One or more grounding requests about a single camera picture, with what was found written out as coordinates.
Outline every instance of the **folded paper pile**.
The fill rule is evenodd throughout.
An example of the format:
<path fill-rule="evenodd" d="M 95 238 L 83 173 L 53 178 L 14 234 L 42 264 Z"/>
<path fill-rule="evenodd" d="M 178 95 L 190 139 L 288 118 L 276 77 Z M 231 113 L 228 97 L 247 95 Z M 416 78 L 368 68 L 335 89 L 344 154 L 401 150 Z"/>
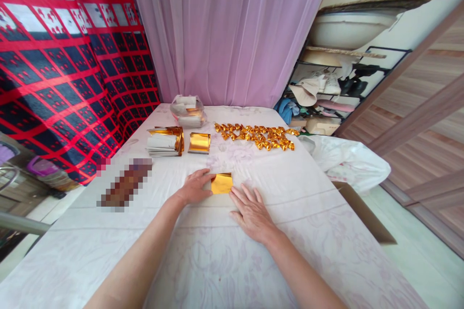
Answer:
<path fill-rule="evenodd" d="M 270 151 L 272 148 L 281 148 L 283 151 L 290 149 L 295 150 L 295 144 L 287 139 L 285 134 L 298 136 L 300 133 L 295 129 L 285 130 L 283 127 L 267 128 L 264 126 L 244 126 L 236 123 L 232 125 L 228 123 L 218 124 L 214 123 L 216 132 L 221 132 L 222 138 L 227 140 L 231 138 L 232 141 L 236 139 L 254 141 L 258 149 L 265 148 Z"/>
<path fill-rule="evenodd" d="M 178 95 L 169 108 L 181 127 L 200 128 L 205 122 L 204 107 L 198 97 Z"/>
<path fill-rule="evenodd" d="M 146 140 L 150 157 L 181 156 L 184 150 L 184 131 L 182 127 L 155 127 L 149 129 L 151 136 Z"/>
<path fill-rule="evenodd" d="M 209 154 L 209 145 L 211 144 L 211 134 L 190 133 L 190 146 L 188 153 Z"/>

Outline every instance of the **metal shelf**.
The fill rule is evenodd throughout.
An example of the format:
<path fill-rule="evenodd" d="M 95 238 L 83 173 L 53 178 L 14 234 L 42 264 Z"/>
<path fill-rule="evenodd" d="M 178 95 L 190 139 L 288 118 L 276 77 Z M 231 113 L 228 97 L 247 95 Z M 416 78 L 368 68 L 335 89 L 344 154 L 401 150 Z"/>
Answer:
<path fill-rule="evenodd" d="M 335 68 L 335 69 L 339 69 L 340 67 L 335 67 L 335 66 L 327 66 L 327 65 L 320 65 L 320 64 L 313 64 L 313 63 L 308 63 L 308 62 L 305 62 L 305 61 L 302 61 L 300 58 L 301 56 L 303 55 L 304 51 L 305 51 L 305 48 L 306 46 L 308 46 L 308 41 L 309 41 L 309 38 L 306 39 L 301 51 L 300 51 L 300 55 L 298 56 L 298 59 L 297 61 L 295 62 L 295 65 L 293 66 L 293 70 L 291 72 L 291 75 L 290 75 L 290 78 L 287 82 L 287 86 L 285 87 L 283 93 L 282 93 L 282 96 L 280 97 L 280 100 L 279 100 L 279 103 L 281 103 L 282 101 L 282 98 L 285 96 L 286 93 L 288 93 L 289 91 L 287 90 L 288 87 L 289 87 L 289 84 L 291 82 L 291 79 L 296 71 L 296 68 L 298 67 L 298 65 L 302 64 L 302 65 L 312 65 L 312 66 L 317 66 L 317 67 L 321 67 L 321 68 Z M 351 96 L 348 96 L 348 95 L 340 95 L 341 97 L 346 97 L 346 98 L 358 98 L 359 99 L 359 104 L 356 106 L 356 108 L 359 107 L 359 105 L 362 104 L 362 102 L 377 88 L 377 86 L 379 84 L 381 84 L 383 82 L 383 80 L 385 80 L 385 78 L 387 78 L 387 76 L 398 66 L 398 64 L 400 64 L 403 59 L 409 54 L 412 52 L 412 50 L 410 49 L 400 49 L 400 48 L 390 48 L 390 47 L 381 47 L 381 46 L 369 46 L 367 49 L 366 49 L 366 52 L 369 53 L 371 49 L 379 49 L 379 50 L 386 50 L 386 51 L 394 51 L 394 52 L 403 52 L 403 55 L 401 56 L 401 58 L 395 63 L 395 65 L 391 68 L 391 69 L 388 69 L 388 68 L 383 68 L 383 67 L 378 67 L 376 70 L 377 71 L 380 71 L 383 73 L 383 77 L 382 79 L 377 83 L 377 85 L 369 92 L 369 94 L 365 97 L 351 97 Z M 362 69 L 363 67 L 365 67 L 366 65 L 365 64 L 362 64 L 360 62 L 356 63 L 356 64 L 353 64 L 353 69 L 351 70 L 350 74 L 356 70 L 356 69 Z M 331 96 L 331 97 L 336 97 L 338 95 L 335 95 L 335 94 L 328 94 L 328 93 L 318 93 L 318 94 L 321 94 L 321 95 L 328 95 L 328 96 Z M 313 111 L 311 114 L 314 114 L 314 115 L 317 115 L 317 116 L 321 116 L 321 117 L 329 117 L 329 116 L 324 116 L 322 113 L 320 112 L 317 112 L 317 111 Z M 342 123 L 349 117 L 349 115 L 347 117 L 343 117 L 341 114 L 339 114 L 338 112 L 335 112 L 334 113 L 337 117 L 331 117 L 331 118 L 340 118 L 342 120 Z"/>

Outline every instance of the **floral tablecloth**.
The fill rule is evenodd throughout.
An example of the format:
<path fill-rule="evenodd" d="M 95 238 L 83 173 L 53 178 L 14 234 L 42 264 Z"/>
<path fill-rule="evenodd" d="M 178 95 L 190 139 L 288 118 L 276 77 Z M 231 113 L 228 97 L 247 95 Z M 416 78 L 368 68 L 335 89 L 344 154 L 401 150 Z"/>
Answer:
<path fill-rule="evenodd" d="M 295 246 L 350 308 L 426 308 L 312 157 L 294 136 L 295 151 L 259 151 L 253 142 L 224 141 L 214 122 L 284 126 L 271 109 L 205 107 L 208 121 L 185 130 L 182 157 L 153 159 L 152 175 L 124 212 L 97 201 L 130 158 L 147 158 L 147 129 L 172 126 L 161 104 L 101 173 L 0 284 L 4 308 L 81 308 L 194 170 L 231 172 L 234 184 L 257 187 Z M 189 133 L 210 133 L 209 155 L 189 154 Z M 228 195 L 187 207 L 174 230 L 146 308 L 295 308 L 297 303 L 266 249 L 228 212 Z"/>

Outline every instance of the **pink curtain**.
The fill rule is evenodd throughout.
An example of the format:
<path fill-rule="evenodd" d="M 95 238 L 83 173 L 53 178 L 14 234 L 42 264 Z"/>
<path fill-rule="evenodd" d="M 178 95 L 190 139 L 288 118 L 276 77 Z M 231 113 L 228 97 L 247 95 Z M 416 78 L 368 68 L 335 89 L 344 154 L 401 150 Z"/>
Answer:
<path fill-rule="evenodd" d="M 136 0 L 163 100 L 273 107 L 322 0 Z"/>

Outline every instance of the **floor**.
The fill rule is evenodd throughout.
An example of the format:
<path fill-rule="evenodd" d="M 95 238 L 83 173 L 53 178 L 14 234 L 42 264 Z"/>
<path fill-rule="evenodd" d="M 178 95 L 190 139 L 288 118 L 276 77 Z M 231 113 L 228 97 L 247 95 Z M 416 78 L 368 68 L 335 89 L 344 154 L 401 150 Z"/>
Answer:
<path fill-rule="evenodd" d="M 464 260 L 382 187 L 362 197 L 398 245 L 383 249 L 431 308 L 464 308 Z"/>
<path fill-rule="evenodd" d="M 48 197 L 28 217 L 51 224 L 83 190 L 77 188 L 61 200 Z M 431 309 L 464 308 L 464 261 L 380 186 L 362 198 L 398 242 L 383 246 L 384 251 L 425 303 Z M 0 282 L 21 261 L 36 238 L 28 235 L 0 263 Z"/>

